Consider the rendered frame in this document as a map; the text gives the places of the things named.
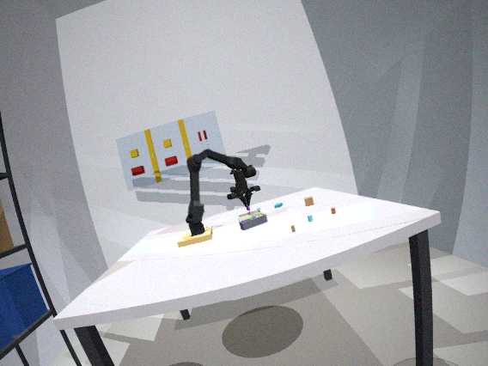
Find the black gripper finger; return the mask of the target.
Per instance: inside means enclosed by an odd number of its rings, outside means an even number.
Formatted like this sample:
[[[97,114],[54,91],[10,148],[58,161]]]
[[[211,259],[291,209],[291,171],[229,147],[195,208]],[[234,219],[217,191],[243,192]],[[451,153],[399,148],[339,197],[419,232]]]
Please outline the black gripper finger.
[[[248,195],[245,194],[245,197],[246,197],[246,201],[247,201],[247,206],[249,206],[250,205],[250,200],[251,200],[251,197],[252,197],[252,193],[251,194],[248,194]]]
[[[247,201],[246,201],[245,196],[240,197],[239,199],[242,201],[242,203],[243,203],[243,204],[246,206],[246,208],[247,208]]]

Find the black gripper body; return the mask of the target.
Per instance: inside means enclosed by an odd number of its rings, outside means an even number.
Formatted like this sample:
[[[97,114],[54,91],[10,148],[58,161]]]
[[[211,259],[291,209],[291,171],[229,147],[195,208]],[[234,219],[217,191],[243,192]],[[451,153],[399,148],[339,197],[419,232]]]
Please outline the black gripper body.
[[[253,191],[260,191],[260,187],[259,186],[252,186],[249,188],[247,188],[247,181],[246,179],[244,180],[240,180],[240,181],[236,181],[235,182],[235,185],[237,186],[237,189],[238,189],[238,193],[236,192],[233,192],[233,193],[230,193],[227,195],[227,199],[234,199],[234,198],[240,198],[240,197],[243,197],[243,194],[251,194]]]

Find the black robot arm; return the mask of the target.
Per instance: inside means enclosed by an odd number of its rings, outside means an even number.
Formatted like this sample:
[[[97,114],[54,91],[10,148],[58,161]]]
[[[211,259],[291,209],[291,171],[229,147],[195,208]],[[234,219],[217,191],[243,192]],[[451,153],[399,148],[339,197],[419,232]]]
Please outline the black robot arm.
[[[186,222],[189,223],[191,236],[202,235],[205,232],[204,224],[202,223],[204,204],[201,204],[200,202],[199,171],[202,166],[202,161],[206,157],[224,163],[227,167],[231,168],[232,170],[230,174],[234,174],[235,181],[244,180],[245,178],[250,178],[256,175],[256,169],[253,165],[247,166],[241,158],[226,156],[211,149],[204,150],[198,155],[188,157],[186,159],[186,164],[190,172],[191,202],[188,205]]]

